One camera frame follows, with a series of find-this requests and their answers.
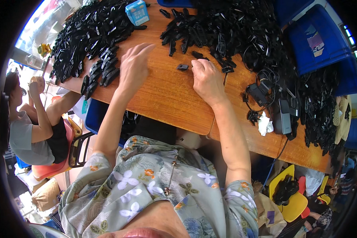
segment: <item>wooden table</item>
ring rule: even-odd
[[[180,72],[176,70],[176,66],[178,64],[191,65],[190,61],[194,57],[190,52],[195,50],[208,57],[219,70],[221,67],[210,56],[208,47],[197,48],[192,46],[183,55],[179,41],[176,42],[176,53],[173,57],[169,57],[169,45],[162,46],[159,36],[172,19],[165,18],[159,12],[159,9],[162,8],[169,12],[171,10],[158,5],[154,0],[146,2],[151,3],[151,6],[148,8],[150,21],[145,23],[148,28],[144,31],[134,31],[126,41],[119,44],[120,49],[117,52],[120,60],[121,56],[135,45],[143,42],[157,45],[157,48],[148,59],[150,75],[143,87],[129,102],[127,110],[188,131],[193,131],[200,135],[209,134],[209,137],[212,139],[219,140],[218,126],[212,109],[193,90],[193,74],[191,70]],[[189,11],[191,14],[195,14],[195,10],[189,9]],[[97,60],[95,58],[89,61],[86,58],[82,75],[79,78],[68,79],[65,83],[60,84],[60,86],[74,92],[80,92],[83,77],[89,73],[91,65]],[[225,91],[242,125],[249,144],[249,150],[276,158],[286,141],[286,137],[276,135],[273,132],[268,133],[266,136],[261,136],[258,132],[258,127],[252,126],[247,120],[248,108],[242,102],[240,95],[248,84],[255,81],[255,74],[245,68],[240,55],[235,56],[233,60],[237,64],[237,68],[234,73],[226,75]],[[51,71],[52,63],[53,61],[50,61],[47,65],[47,72]],[[92,98],[109,103],[117,87],[118,80],[115,80],[106,88],[98,87]],[[280,159],[307,168],[325,171],[328,158],[321,155],[322,151],[320,148],[315,148],[313,145],[310,148],[305,146],[304,126],[300,125],[296,139],[287,143]]]
[[[253,126],[251,122],[247,120],[249,109],[246,103],[242,101],[241,93],[245,91],[247,85],[255,82],[256,73],[252,73],[245,68],[240,55],[234,56],[233,61],[237,64],[237,68],[234,73],[226,75],[225,92],[233,104],[233,108],[248,141],[249,150],[271,158],[276,158],[282,150],[287,137],[277,135],[275,132],[261,136],[258,131],[257,123],[256,126]],[[255,110],[259,110],[260,108],[253,98],[249,98],[249,105]],[[328,165],[328,156],[322,156],[320,147],[310,145],[310,147],[307,148],[305,146],[304,128],[305,126],[302,126],[299,121],[297,136],[294,140],[287,142],[280,159],[288,163],[324,172]],[[216,120],[214,120],[209,137],[214,140],[220,140]]]
[[[145,23],[148,28],[143,31],[134,31],[126,41],[119,44],[120,49],[117,51],[117,57],[120,61],[121,56],[135,45],[143,42],[157,45],[148,59],[150,74],[143,87],[128,103],[127,110],[187,131],[207,135],[214,120],[213,111],[193,90],[192,71],[181,72],[176,67],[179,64],[191,65],[191,60],[195,59],[191,55],[193,50],[208,57],[217,65],[219,70],[221,67],[210,55],[209,47],[197,48],[192,46],[183,55],[181,52],[181,41],[176,41],[176,52],[173,57],[169,57],[169,44],[162,46],[162,40],[159,37],[166,29],[167,24],[172,21],[172,18],[165,18],[159,12],[159,9],[162,8],[169,12],[171,10],[158,5],[154,0],[146,2],[152,3],[148,7],[150,21]],[[194,9],[189,10],[191,14],[195,14]],[[68,79],[65,83],[60,84],[60,86],[77,93],[80,92],[84,76],[89,74],[91,65],[97,60],[97,58],[93,60],[85,58],[84,72],[80,77]],[[48,64],[47,72],[51,71],[52,62],[51,60]],[[92,98],[110,103],[112,95],[118,87],[118,83],[118,80],[114,80],[106,88],[98,87]]]

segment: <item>black shorts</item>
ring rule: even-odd
[[[32,123],[33,125],[38,125],[37,122],[32,121]],[[53,135],[46,142],[54,155],[54,164],[59,164],[67,158],[70,147],[67,142],[65,122],[62,117],[57,125],[52,126],[52,130]]]
[[[140,118],[129,138],[132,136],[144,136],[170,145],[176,145],[176,127],[148,117],[142,116]]]

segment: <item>paper bag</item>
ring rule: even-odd
[[[40,211],[51,209],[58,204],[59,191],[57,180],[52,178],[32,195],[32,203]]]
[[[264,211],[261,215],[258,212],[259,236],[277,237],[287,225],[282,213],[276,204],[264,194],[258,193],[254,198],[256,204],[258,204],[257,200],[260,200],[260,204],[262,204],[261,209]]]

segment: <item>white tissue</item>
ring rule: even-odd
[[[266,117],[266,113],[263,112],[258,121],[258,131],[262,136],[265,136],[266,133],[274,131],[273,122],[270,121],[270,118]]]

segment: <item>gray floral top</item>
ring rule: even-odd
[[[251,183],[238,180],[222,190],[213,164],[197,151],[135,136],[115,168],[103,154],[90,157],[61,199],[59,214],[68,236],[96,237],[121,230],[151,203],[169,200],[191,238],[258,237]]]

